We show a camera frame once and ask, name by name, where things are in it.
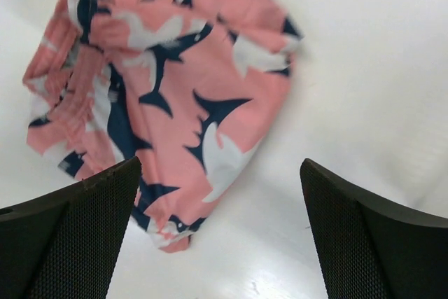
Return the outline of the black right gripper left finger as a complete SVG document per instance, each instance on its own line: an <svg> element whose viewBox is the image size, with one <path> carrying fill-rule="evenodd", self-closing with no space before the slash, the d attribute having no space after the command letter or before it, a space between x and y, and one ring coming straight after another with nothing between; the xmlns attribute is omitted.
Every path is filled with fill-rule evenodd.
<svg viewBox="0 0 448 299"><path fill-rule="evenodd" d="M133 157L1 209L1 297L105 298L140 177Z"/></svg>

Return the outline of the pink shark print shorts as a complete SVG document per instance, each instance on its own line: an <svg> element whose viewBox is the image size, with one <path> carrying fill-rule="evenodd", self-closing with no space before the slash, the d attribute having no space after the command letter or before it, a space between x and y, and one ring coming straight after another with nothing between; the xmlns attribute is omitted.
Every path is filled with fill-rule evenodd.
<svg viewBox="0 0 448 299"><path fill-rule="evenodd" d="M183 251L267 135L301 39L275 0L58 0L22 79L27 144L76 180L138 157L132 218Z"/></svg>

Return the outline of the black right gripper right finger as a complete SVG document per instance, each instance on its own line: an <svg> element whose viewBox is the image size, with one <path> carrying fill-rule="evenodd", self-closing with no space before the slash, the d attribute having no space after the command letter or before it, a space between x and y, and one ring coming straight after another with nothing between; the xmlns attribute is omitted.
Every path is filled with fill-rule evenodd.
<svg viewBox="0 0 448 299"><path fill-rule="evenodd" d="M348 182L313 160L302 192L329 298L446 298L447 219Z"/></svg>

